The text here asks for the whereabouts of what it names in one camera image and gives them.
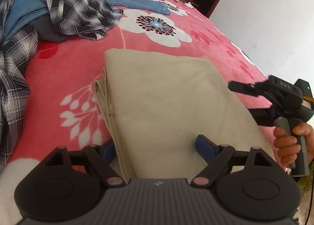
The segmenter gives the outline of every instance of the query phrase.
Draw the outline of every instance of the logo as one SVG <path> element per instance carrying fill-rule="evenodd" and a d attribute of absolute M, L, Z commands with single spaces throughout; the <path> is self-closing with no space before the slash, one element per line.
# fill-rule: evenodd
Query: logo
<path fill-rule="evenodd" d="M 291 88 L 290 88 L 290 86 L 289 86 L 288 84 L 285 84 L 285 83 L 284 83 L 284 82 L 282 82 L 282 81 L 280 82 L 280 85 L 281 85 L 281 86 L 284 86 L 284 87 L 286 87 L 286 88 L 288 88 L 288 89 L 291 89 Z"/>
<path fill-rule="evenodd" d="M 156 183 L 154 183 L 156 186 L 160 186 L 160 185 L 162 185 L 163 183 L 161 182 L 161 181 L 157 181 Z"/>

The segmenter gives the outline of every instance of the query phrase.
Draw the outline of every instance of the black cable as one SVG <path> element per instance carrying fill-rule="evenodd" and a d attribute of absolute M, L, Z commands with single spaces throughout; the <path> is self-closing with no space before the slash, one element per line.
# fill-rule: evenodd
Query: black cable
<path fill-rule="evenodd" d="M 309 213 L 307 214 L 307 220 L 304 225 L 307 225 L 307 222 L 309 221 L 311 209 L 312 209 L 312 202 L 313 202 L 313 192 L 314 192 L 314 169 L 313 169 L 313 179 L 312 179 L 312 192 L 311 192 L 311 200 L 310 200 L 310 208 Z"/>

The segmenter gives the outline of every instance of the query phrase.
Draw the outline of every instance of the blue clothing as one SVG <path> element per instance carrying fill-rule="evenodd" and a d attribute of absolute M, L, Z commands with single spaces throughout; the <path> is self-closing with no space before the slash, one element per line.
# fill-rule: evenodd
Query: blue clothing
<path fill-rule="evenodd" d="M 3 39 L 8 40 L 30 21 L 49 14 L 41 0 L 14 0 L 4 25 Z"/>
<path fill-rule="evenodd" d="M 106 0 L 111 6 L 124 6 L 130 9 L 143 9 L 170 15 L 170 10 L 165 3 L 153 0 Z"/>

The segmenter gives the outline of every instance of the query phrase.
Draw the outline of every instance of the white wall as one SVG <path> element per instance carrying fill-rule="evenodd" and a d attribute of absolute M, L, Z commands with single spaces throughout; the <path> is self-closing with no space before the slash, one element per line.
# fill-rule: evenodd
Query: white wall
<path fill-rule="evenodd" d="M 266 75 L 314 88 L 314 0 L 220 0 L 210 19 Z"/>

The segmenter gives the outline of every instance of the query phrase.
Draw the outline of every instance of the blue gripper pad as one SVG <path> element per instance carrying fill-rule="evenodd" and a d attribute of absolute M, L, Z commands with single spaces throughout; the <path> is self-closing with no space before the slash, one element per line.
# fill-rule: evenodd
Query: blue gripper pad
<path fill-rule="evenodd" d="M 209 164 L 219 153 L 219 146 L 203 135 L 199 135 L 195 141 L 196 151 Z"/>
<path fill-rule="evenodd" d="M 101 157 L 106 161 L 107 164 L 111 164 L 111 162 L 115 159 L 117 156 L 115 144 L 112 139 L 110 139 L 108 142 L 106 142 L 103 145 L 103 149 L 101 151 Z"/>
<path fill-rule="evenodd" d="M 113 140 L 110 139 L 102 147 L 103 149 L 101 151 L 101 157 L 106 161 L 107 164 L 111 164 L 111 162 L 117 156 Z M 219 146 L 214 144 L 203 135 L 199 135 L 196 138 L 195 147 L 196 151 L 207 164 L 209 164 L 219 153 Z"/>

